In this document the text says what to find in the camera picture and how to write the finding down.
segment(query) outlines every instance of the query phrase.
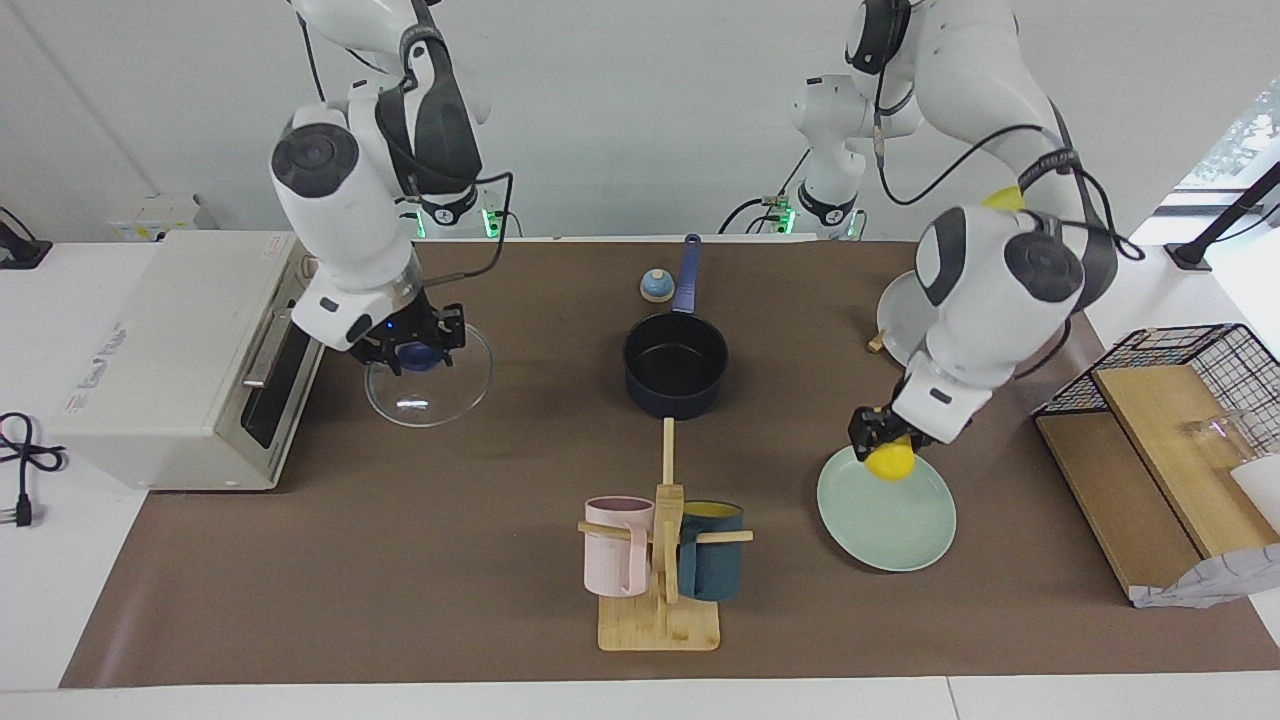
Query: black wire basket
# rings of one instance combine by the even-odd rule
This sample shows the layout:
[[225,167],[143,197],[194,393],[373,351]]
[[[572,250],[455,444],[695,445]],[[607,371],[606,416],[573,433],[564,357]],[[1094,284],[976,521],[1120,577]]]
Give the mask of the black wire basket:
[[1254,415],[1245,438],[1254,451],[1280,447],[1280,363],[1239,323],[1134,331],[1036,410],[1036,416],[1110,411],[1093,373],[1152,365],[1190,365],[1224,409]]

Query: printed label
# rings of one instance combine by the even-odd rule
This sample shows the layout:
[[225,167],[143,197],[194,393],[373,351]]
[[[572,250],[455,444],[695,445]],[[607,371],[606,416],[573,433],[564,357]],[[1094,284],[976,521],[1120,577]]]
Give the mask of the printed label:
[[124,343],[128,342],[132,329],[133,322],[131,320],[122,320],[111,325],[106,337],[97,346],[97,351],[90,357],[88,366],[76,380],[76,389],[72,391],[63,405],[63,414],[77,415],[88,406],[90,400],[93,397],[93,391],[101,384],[102,378],[106,377],[106,372],[111,368],[111,360],[120,352]]
[[266,247],[262,249],[262,258],[269,258],[275,260],[280,256],[280,252],[289,245],[289,233],[275,232],[271,233],[271,238],[266,241]]

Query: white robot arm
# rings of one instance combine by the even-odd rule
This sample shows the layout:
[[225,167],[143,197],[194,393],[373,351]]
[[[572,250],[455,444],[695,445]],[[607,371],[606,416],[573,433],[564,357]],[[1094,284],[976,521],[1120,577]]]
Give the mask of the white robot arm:
[[449,225],[477,196],[480,154],[429,10],[435,1],[294,0],[325,37],[394,63],[398,82],[300,109],[271,154],[280,205],[317,259],[293,322],[329,347],[396,372],[403,345],[421,342],[447,360],[466,337],[461,306],[438,310],[428,301],[396,210],[397,199],[412,199]]
[[850,441],[865,459],[904,437],[916,448],[954,441],[1019,363],[1107,290],[1116,236],[1094,210],[1065,123],[1021,60],[1005,0],[863,0],[845,56],[851,74],[810,79],[794,106],[815,159],[837,158],[810,169],[803,205],[806,195],[826,208],[852,201],[861,172],[856,161],[841,170],[837,142],[872,137],[883,179],[884,138],[910,135],[923,117],[1004,161],[1028,208],[959,206],[924,231],[914,290],[895,301],[932,323],[899,338],[915,351],[891,404],[854,414]]

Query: wooden shelf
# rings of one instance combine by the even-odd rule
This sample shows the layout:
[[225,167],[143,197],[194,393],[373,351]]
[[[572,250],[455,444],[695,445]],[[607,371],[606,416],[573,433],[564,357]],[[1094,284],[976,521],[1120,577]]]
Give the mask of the wooden shelf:
[[1194,432],[1224,410],[1192,366],[1098,370],[1094,379],[1202,556],[1280,542],[1231,479],[1240,457],[1230,443]]
[[1036,424],[1125,592],[1166,588],[1202,560],[1112,414],[1046,415]]

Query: black cable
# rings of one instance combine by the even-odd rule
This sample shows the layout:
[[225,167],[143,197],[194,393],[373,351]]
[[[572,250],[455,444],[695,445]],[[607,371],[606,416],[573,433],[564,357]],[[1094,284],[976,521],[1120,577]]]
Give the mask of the black cable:
[[[753,232],[759,233],[760,231],[764,229],[764,223],[767,223],[767,222],[769,222],[769,217],[768,215],[760,215],[759,218],[751,220],[751,224],[746,225],[746,234],[751,234]],[[756,223],[759,223],[760,227],[756,228],[755,227]]]
[[728,229],[728,224],[733,222],[733,218],[739,217],[742,213],[742,210],[746,210],[748,208],[751,208],[751,206],[755,206],[755,205],[764,205],[764,199],[763,197],[756,197],[754,200],[748,200],[746,202],[744,202],[744,204],[739,205],[737,208],[735,208],[733,211],[730,213],[727,218],[724,218],[724,222],[721,223],[721,229],[716,234],[724,234],[724,231]]
[[800,155],[800,159],[796,160],[796,167],[791,168],[791,174],[787,176],[787,179],[782,181],[782,190],[778,191],[778,195],[786,195],[787,193],[787,186],[791,184],[792,178],[795,178],[796,173],[800,172],[800,165],[804,165],[804,161],[806,159],[809,159],[809,154],[810,152],[813,152],[813,147],[809,147],[808,150],[804,151],[803,155]]
[[[877,99],[876,99],[877,104],[879,102],[878,95],[879,94],[877,92]],[[876,169],[879,173],[881,187],[884,188],[884,195],[887,195],[888,199],[892,200],[895,204],[902,205],[902,206],[915,205],[922,199],[924,199],[924,196],[927,196],[928,193],[931,193],[934,190],[937,190],[937,187],[940,184],[942,184],[942,181],[947,179],[947,177],[950,177],[951,173],[954,173],[956,170],[956,168],[959,168],[960,165],[963,165],[964,161],[968,160],[969,158],[973,158],[974,152],[982,150],[982,147],[984,145],[987,145],[988,142],[991,142],[991,141],[993,141],[996,138],[1004,137],[1004,136],[1006,136],[1006,135],[1009,135],[1011,132],[1016,132],[1016,131],[1020,131],[1020,129],[1033,129],[1036,132],[1044,132],[1044,128],[1042,128],[1041,126],[1033,126],[1033,124],[1029,124],[1029,123],[1023,123],[1023,124],[1016,124],[1016,126],[1009,126],[1009,127],[997,129],[996,132],[993,132],[993,133],[988,135],[987,137],[979,140],[969,150],[965,150],[964,154],[961,154],[959,158],[956,158],[955,163],[951,163],[951,165],[946,170],[942,170],[942,174],[940,174],[938,177],[936,177],[933,179],[933,182],[931,182],[924,190],[922,190],[919,193],[915,195],[915,197],[911,197],[910,200],[902,200],[901,197],[893,195],[893,191],[888,188],[888,181],[884,179],[884,159],[882,156],[877,156],[876,158]]]
[[1071,319],[1068,318],[1066,322],[1062,323],[1062,337],[1057,338],[1057,342],[1053,343],[1053,348],[1050,350],[1048,354],[1046,354],[1043,357],[1037,360],[1034,365],[1014,375],[1014,379],[1020,380],[1027,375],[1030,375],[1036,370],[1039,370],[1041,368],[1047,365],[1048,361],[1052,360],[1059,354],[1059,351],[1062,350],[1062,347],[1066,345],[1068,338],[1070,337],[1071,337]]
[[348,54],[348,55],[351,55],[352,58],[355,58],[355,59],[360,60],[360,64],[361,64],[361,65],[365,65],[366,68],[369,68],[369,69],[374,70],[375,73],[381,73],[381,74],[384,74],[384,76],[389,76],[389,74],[390,74],[390,73],[388,73],[387,70],[384,70],[384,69],[379,68],[378,65],[375,65],[375,64],[370,63],[369,60],[366,60],[366,59],[361,58],[361,56],[360,56],[360,53],[356,53],[356,51],[355,51],[355,50],[352,50],[351,47],[343,47],[343,50],[346,50],[346,51],[347,51],[347,54]]
[[[18,419],[26,425],[26,436],[20,442],[14,442],[5,437],[4,424],[6,420]],[[0,456],[0,462],[18,461],[18,502],[13,510],[4,511],[3,521],[13,520],[18,527],[24,528],[31,524],[31,498],[27,496],[27,466],[35,465],[46,473],[56,473],[67,466],[67,451],[60,445],[42,446],[35,443],[36,428],[31,416],[23,413],[5,413],[0,415],[0,447],[13,451],[13,455]],[[41,455],[49,455],[52,461],[40,460]]]
[[490,178],[476,178],[475,184],[492,184],[499,181],[507,181],[507,195],[502,201],[502,223],[498,225],[498,247],[493,251],[493,258],[489,259],[489,264],[479,270],[466,270],[461,273],[448,273],[444,275],[436,275],[422,282],[424,287],[436,287],[454,281],[462,281],[467,278],[474,278],[483,275],[492,270],[494,265],[498,264],[498,259],[502,258],[502,249],[507,241],[507,218],[511,215],[511,188],[516,184],[516,176],[511,170],[506,173],[499,173]]
[[307,46],[307,64],[311,65],[311,79],[316,82],[316,95],[320,96],[321,102],[328,102],[324,99],[324,87],[320,86],[320,70],[316,69],[316,56],[311,51],[311,33],[307,31],[307,22],[302,19],[301,14],[298,14],[298,27],[302,28],[302,44]]
[[511,215],[512,220],[516,220],[516,232],[520,233],[520,237],[525,237],[525,225],[520,222],[520,215],[515,213],[506,213],[506,214]]
[[1233,237],[1240,237],[1242,234],[1244,234],[1244,233],[1252,231],[1253,228],[1261,225],[1262,223],[1270,220],[1271,215],[1274,215],[1276,210],[1280,210],[1280,205],[1276,205],[1275,208],[1271,208],[1270,210],[1267,210],[1265,215],[1262,215],[1261,218],[1258,218],[1258,222],[1256,222],[1252,225],[1244,228],[1243,231],[1236,231],[1236,232],[1233,232],[1231,234],[1224,234],[1222,237],[1215,240],[1213,242],[1222,242],[1224,240],[1231,240]]
[[1102,199],[1102,214],[1107,219],[1107,233],[1111,234],[1111,242],[1116,246],[1116,252],[1120,254],[1125,260],[1140,261],[1147,259],[1147,251],[1138,247],[1128,237],[1116,232],[1116,220],[1111,214],[1111,199],[1107,197],[1107,191],[1102,188],[1102,183],[1098,178],[1089,174],[1084,168],[1076,168],[1075,172],[1093,186],[1093,190],[1098,191],[1098,196]]
[[27,240],[36,242],[36,233],[31,232],[31,228],[27,227],[27,223],[19,220],[18,215],[10,213],[9,209],[5,208],[4,205],[0,205],[0,213],[9,215],[9,218],[12,218],[13,222],[18,223],[18,227],[22,228],[22,232],[27,233]]

